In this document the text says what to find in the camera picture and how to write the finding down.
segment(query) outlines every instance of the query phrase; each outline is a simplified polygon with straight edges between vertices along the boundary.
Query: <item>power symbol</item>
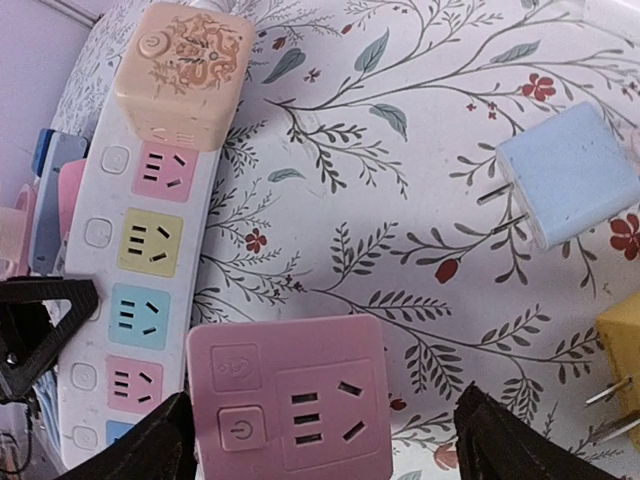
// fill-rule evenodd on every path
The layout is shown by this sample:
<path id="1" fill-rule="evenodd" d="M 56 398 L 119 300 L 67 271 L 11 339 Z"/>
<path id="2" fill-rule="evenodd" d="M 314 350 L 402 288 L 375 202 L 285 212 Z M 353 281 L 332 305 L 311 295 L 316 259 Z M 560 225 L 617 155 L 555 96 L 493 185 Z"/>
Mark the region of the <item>power symbol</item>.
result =
<path id="1" fill-rule="evenodd" d="M 233 424 L 233 427 L 231 433 L 238 440 L 249 440 L 253 436 L 253 425 L 246 420 L 238 420 Z"/>

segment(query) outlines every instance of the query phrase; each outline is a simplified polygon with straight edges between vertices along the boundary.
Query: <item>metal prongs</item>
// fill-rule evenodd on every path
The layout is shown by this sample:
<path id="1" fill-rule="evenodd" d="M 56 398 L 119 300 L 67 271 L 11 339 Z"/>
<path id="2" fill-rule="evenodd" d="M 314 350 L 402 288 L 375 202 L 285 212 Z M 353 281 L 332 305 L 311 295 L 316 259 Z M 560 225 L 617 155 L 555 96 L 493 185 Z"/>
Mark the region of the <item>metal prongs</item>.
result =
<path id="1" fill-rule="evenodd" d="M 508 193 L 513 188 L 513 183 L 507 183 L 506 185 L 494 190 L 493 192 L 489 192 L 486 195 L 481 196 L 477 202 L 478 205 L 484 205 L 485 203 L 489 203 L 491 200 L 495 200 L 498 197 L 501 197 L 505 193 Z"/>
<path id="2" fill-rule="evenodd" d="M 593 443 L 608 442 L 609 440 L 627 433 L 638 425 L 640 425 L 640 411 L 636 410 L 620 420 L 603 425 L 594 433 L 591 440 Z"/>
<path id="3" fill-rule="evenodd" d="M 496 235 L 500 232 L 504 232 L 505 230 L 508 230 L 509 228 L 513 227 L 514 225 L 517 225 L 523 220 L 526 220 L 527 218 L 529 218 L 529 215 L 525 213 L 524 215 L 520 215 L 519 217 L 516 217 L 513 220 L 509 220 L 508 222 L 505 222 L 502 225 L 498 225 L 496 228 L 491 230 L 491 235 Z"/>
<path id="4" fill-rule="evenodd" d="M 627 388 L 632 383 L 633 383 L 633 377 L 631 375 L 628 375 L 628 376 L 624 377 L 622 380 L 620 380 L 615 385 L 610 386 L 606 390 L 598 393 L 597 395 L 595 395 L 595 396 L 591 397 L 589 400 L 587 400 L 587 402 L 586 402 L 587 407 L 590 407 L 591 405 L 595 405 L 595 404 L 600 403 L 602 401 L 608 401 L 617 392 L 619 392 L 623 388 Z"/>

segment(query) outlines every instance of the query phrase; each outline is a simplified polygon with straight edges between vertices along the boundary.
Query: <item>yellow charger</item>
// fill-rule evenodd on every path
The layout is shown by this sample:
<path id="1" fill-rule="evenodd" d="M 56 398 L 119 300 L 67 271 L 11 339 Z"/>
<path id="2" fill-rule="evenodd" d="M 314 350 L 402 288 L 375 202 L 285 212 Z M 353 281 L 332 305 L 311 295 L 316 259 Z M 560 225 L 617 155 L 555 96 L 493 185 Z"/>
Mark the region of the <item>yellow charger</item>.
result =
<path id="1" fill-rule="evenodd" d="M 623 417 L 604 425 L 594 441 L 601 443 L 629 432 L 640 452 L 640 292 L 598 316 L 596 325 L 605 347 L 614 384 L 587 400 L 587 405 L 618 396 Z"/>

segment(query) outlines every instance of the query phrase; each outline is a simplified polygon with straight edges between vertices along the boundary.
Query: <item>blue outlet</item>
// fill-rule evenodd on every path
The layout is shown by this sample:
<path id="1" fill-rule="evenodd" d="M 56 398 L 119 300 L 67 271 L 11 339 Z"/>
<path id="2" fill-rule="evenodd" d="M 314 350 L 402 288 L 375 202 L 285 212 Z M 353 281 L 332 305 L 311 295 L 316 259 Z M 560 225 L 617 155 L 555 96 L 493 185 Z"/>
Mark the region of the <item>blue outlet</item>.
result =
<path id="1" fill-rule="evenodd" d="M 113 287 L 109 340 L 132 347 L 164 350 L 171 295 L 122 283 Z"/>
<path id="2" fill-rule="evenodd" d="M 107 446 L 111 446 L 117 440 L 120 440 L 129 430 L 133 428 L 130 423 L 114 422 L 109 420 L 107 422 Z"/>

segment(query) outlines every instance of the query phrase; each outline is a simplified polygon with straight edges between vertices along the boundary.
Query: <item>floral pattern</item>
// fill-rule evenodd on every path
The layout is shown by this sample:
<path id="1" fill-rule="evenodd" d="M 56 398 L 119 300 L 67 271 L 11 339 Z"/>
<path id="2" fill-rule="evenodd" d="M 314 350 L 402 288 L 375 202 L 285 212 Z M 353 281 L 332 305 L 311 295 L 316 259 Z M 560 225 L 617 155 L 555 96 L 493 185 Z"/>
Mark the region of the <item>floral pattern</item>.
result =
<path id="1" fill-rule="evenodd" d="M 54 127 L 91 136 L 152 0 L 120 0 L 78 59 Z M 637 208 L 548 253 L 496 145 L 580 101 L 640 122 L 640 48 L 569 2 L 218 0 L 256 24 L 209 207 L 193 324 L 368 313 L 384 324 L 395 480 L 456 478 L 452 411 L 476 381 L 617 477 L 594 446 L 615 402 L 594 318 L 640 288 Z"/>

